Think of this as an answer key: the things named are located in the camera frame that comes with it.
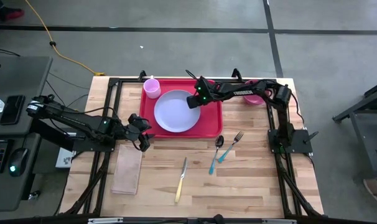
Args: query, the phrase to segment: smartphone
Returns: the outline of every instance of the smartphone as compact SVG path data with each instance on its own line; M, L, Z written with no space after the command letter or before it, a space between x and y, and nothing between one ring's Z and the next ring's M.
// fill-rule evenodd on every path
M25 100L26 97L24 95L9 96L3 109L0 125L17 124Z

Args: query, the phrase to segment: towel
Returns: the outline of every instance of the towel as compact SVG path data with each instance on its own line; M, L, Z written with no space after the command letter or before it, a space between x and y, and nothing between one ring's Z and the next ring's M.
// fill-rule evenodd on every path
M112 193L136 195L142 153L133 146L119 146Z

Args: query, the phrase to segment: knife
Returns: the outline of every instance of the knife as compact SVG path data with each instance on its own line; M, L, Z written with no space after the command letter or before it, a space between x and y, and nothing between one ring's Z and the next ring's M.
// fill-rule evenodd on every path
M182 184L183 184L184 176L186 175L186 170L187 170L187 157L184 159L182 175L180 176L179 186L177 187L177 191L176 191L175 203L179 202L180 200L180 194L182 193Z

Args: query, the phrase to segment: concrete floor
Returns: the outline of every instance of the concrete floor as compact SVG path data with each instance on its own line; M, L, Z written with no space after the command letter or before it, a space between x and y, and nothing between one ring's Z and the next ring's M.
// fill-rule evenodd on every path
M8 22L38 25L24 1L25 17ZM119 27L267 28L262 0L31 0L48 25ZM269 0L276 29L377 30L377 0ZM163 32L52 32L59 51L108 75L183 76L184 70L230 76L276 77L267 34ZM312 140L317 182L325 214L377 222L377 202L358 175L368 162L349 121L331 117L377 84L377 35L276 35L284 77L293 78L305 125L320 131ZM52 73L89 87L92 74L52 51L42 31L0 30L0 48L23 56L51 55ZM87 90L49 82L66 103ZM44 93L51 93L48 86ZM83 110L86 99L73 105ZM43 195L2 218L52 215L66 173L46 174Z

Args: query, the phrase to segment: blue fork handle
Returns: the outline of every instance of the blue fork handle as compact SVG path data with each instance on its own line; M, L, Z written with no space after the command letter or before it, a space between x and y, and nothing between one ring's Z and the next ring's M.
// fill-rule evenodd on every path
M213 157L213 160L212 160L211 167L209 168L209 174L210 174L210 175L213 174L213 170L215 169L216 155L217 155L217 153L215 153L215 156Z
M225 153L223 153L223 155L221 155L221 157L218 159L218 162L221 163L225 160L228 152L230 152L230 150L233 148L234 144L231 144L231 146L227 149L227 151Z

